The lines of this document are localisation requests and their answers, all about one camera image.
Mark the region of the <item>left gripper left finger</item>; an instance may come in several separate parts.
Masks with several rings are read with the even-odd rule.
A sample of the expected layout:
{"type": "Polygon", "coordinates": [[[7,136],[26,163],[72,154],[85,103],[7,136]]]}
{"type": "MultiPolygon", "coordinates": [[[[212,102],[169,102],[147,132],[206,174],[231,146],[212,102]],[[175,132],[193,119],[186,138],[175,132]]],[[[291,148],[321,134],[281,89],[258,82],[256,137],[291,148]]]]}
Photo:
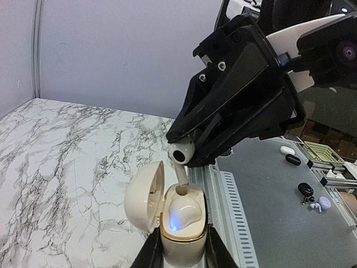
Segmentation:
{"type": "Polygon", "coordinates": [[[130,268],[163,268],[163,245],[160,231],[153,231],[146,239],[130,268]]]}

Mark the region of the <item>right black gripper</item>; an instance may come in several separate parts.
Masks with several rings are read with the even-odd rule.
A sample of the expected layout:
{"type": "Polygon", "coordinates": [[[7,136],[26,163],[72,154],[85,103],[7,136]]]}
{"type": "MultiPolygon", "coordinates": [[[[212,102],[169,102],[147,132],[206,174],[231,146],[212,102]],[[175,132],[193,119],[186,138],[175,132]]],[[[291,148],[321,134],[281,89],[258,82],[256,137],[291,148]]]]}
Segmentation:
{"type": "Polygon", "coordinates": [[[190,80],[184,105],[166,138],[192,134],[195,153],[186,166],[201,167],[245,138],[277,137],[303,121],[305,110],[284,63],[248,15],[217,28],[195,50],[205,69],[190,80]]]}

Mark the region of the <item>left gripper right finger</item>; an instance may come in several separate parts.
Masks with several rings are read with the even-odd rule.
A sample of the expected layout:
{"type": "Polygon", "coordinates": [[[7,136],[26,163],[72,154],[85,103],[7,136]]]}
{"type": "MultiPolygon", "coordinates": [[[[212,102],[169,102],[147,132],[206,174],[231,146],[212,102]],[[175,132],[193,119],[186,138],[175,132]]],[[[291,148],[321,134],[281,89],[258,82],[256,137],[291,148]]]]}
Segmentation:
{"type": "Polygon", "coordinates": [[[205,267],[238,268],[215,227],[210,223],[205,242],[205,267]]]}

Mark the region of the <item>white charging case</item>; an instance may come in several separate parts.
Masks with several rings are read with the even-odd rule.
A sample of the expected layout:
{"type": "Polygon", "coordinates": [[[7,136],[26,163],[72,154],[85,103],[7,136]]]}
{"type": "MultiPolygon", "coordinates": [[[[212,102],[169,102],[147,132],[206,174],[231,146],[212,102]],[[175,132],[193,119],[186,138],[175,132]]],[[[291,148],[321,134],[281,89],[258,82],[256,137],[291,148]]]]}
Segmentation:
{"type": "Polygon", "coordinates": [[[126,189],[124,210],[129,222],[141,231],[160,231],[165,260],[174,267],[194,267],[203,255],[207,235],[207,206],[203,189],[188,184],[186,195],[178,195],[173,184],[165,189],[165,168],[162,161],[142,167],[126,189]],[[202,216],[180,231],[170,229],[169,205],[179,196],[194,198],[201,206],[202,216]]]}

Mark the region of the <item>white earbud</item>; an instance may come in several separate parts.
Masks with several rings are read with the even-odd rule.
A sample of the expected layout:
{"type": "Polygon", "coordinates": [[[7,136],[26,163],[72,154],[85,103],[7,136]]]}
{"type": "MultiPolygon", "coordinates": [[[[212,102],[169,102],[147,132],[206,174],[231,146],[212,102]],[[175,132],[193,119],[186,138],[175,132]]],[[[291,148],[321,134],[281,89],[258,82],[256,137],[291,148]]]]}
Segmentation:
{"type": "Polygon", "coordinates": [[[170,229],[180,231],[201,219],[200,204],[192,197],[179,196],[169,205],[170,229]]]}
{"type": "Polygon", "coordinates": [[[169,145],[169,154],[172,160],[179,186],[176,187],[178,195],[186,195],[189,184],[185,165],[190,162],[195,152],[195,144],[190,137],[185,137],[169,145]]]}

